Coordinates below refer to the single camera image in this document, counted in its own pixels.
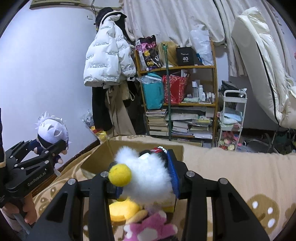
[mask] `white wall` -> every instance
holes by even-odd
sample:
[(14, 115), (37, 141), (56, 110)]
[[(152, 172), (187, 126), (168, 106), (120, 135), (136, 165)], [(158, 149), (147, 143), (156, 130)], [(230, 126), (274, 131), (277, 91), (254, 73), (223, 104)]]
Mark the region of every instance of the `white wall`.
[(8, 149), (35, 139), (45, 111), (66, 120), (70, 141), (64, 161), (96, 140), (80, 117), (91, 109), (83, 84), (85, 54), (96, 30), (91, 12), (78, 7), (29, 9), (26, 4), (0, 38), (0, 107)]
[[(289, 27), (285, 21), (279, 17), (279, 22), (282, 25), (282, 30), (284, 32), (284, 38), (287, 46), (290, 50), (292, 65), (296, 76), (296, 59), (294, 58), (294, 53), (296, 52), (296, 39), (291, 33)], [(221, 85), (222, 80), (231, 81), (238, 88), (247, 88), (248, 102), (246, 107), (246, 115), (244, 120), (244, 128), (261, 129), (261, 130), (276, 130), (277, 124), (274, 123), (262, 110), (262, 108), (257, 104), (255, 97), (252, 92), (252, 87), (248, 77), (230, 77), (229, 76), (229, 66), (227, 57), (227, 48), (224, 46), (215, 48), (216, 61), (217, 61), (217, 75), (218, 75), (218, 86)]]

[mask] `white fluffy plush toy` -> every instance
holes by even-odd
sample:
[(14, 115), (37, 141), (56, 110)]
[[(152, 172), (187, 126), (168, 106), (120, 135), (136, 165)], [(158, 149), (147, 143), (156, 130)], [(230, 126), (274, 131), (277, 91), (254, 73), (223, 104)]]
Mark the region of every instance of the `white fluffy plush toy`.
[[(68, 148), (69, 135), (62, 118), (59, 119), (53, 115), (50, 116), (45, 112), (45, 114), (42, 114), (42, 116), (38, 118), (38, 123), (36, 123), (36, 125), (36, 130), (38, 130), (37, 138), (31, 141), (29, 145), (29, 149), (34, 151), (35, 154), (40, 155), (44, 149), (50, 147), (59, 140), (64, 140)], [(61, 153), (66, 155), (67, 150), (63, 150)], [(54, 159), (56, 163), (63, 163), (60, 155), (56, 155)]]
[(147, 205), (162, 203), (171, 197), (170, 175), (161, 154), (150, 152), (139, 157), (135, 150), (123, 147), (116, 154), (115, 162), (108, 177), (112, 184), (123, 187), (124, 197)]

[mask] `green pole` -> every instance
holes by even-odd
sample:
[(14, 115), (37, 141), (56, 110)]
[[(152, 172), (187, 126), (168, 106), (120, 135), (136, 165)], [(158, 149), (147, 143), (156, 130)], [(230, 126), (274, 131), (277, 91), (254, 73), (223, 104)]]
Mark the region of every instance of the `green pole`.
[(165, 66), (167, 72), (167, 88), (168, 88), (168, 139), (169, 141), (172, 140), (172, 125), (171, 125), (171, 118), (170, 118), (170, 74), (168, 71), (168, 45), (163, 45), (163, 51), (165, 54)]

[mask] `red gift bag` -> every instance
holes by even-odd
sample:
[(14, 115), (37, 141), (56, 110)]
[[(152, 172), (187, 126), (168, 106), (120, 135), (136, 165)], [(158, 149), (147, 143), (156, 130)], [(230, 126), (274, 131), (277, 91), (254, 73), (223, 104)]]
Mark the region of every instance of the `red gift bag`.
[[(163, 76), (163, 84), (165, 89), (165, 102), (168, 103), (168, 87), (167, 76)], [(187, 84), (187, 77), (170, 75), (170, 103), (179, 104), (184, 99), (184, 89)]]

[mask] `white rolling cart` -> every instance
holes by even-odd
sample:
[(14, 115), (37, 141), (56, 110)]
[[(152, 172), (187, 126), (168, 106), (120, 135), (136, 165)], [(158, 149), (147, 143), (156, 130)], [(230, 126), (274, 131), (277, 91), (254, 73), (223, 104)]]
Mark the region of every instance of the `white rolling cart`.
[[(243, 93), (245, 95), (245, 97), (242, 97), (242, 98), (239, 98), (239, 97), (227, 97), (226, 96), (227, 93)], [(244, 124), (244, 115), (246, 113), (247, 93), (245, 91), (242, 91), (242, 90), (239, 90), (239, 91), (226, 90), (224, 92), (224, 95), (223, 95), (223, 111), (221, 112), (222, 116), (224, 116), (225, 103), (226, 102), (243, 103), (244, 104), (244, 112), (242, 113), (242, 124), (241, 124), (240, 128), (234, 128), (233, 125), (225, 125), (224, 124), (224, 118), (222, 118), (223, 121), (220, 122), (221, 131), (220, 131), (219, 141), (221, 140), (221, 136), (222, 136), (223, 131), (236, 131), (236, 132), (239, 132), (239, 138), (238, 138), (237, 143), (235, 144), (235, 149), (234, 149), (234, 150), (237, 150), (237, 145), (239, 143), (239, 139), (240, 139), (241, 134), (242, 134), (243, 124)]]

